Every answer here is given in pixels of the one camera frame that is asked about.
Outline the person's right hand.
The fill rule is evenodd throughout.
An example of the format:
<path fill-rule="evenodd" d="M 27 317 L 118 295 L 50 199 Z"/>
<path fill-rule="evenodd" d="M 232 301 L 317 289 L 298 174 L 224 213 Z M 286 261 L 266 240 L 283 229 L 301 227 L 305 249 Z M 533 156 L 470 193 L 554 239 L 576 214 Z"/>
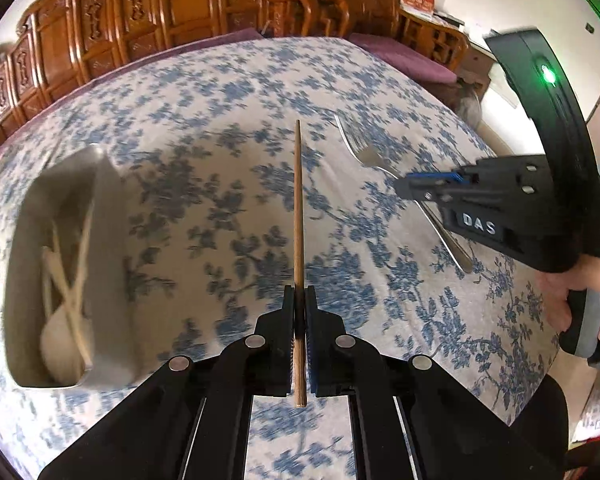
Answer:
<path fill-rule="evenodd" d="M 544 300 L 548 324 L 558 332 L 568 330 L 571 313 L 567 304 L 570 290 L 593 289 L 600 292 L 600 258 L 582 255 L 578 263 L 565 273 L 538 274 L 538 286 Z"/>

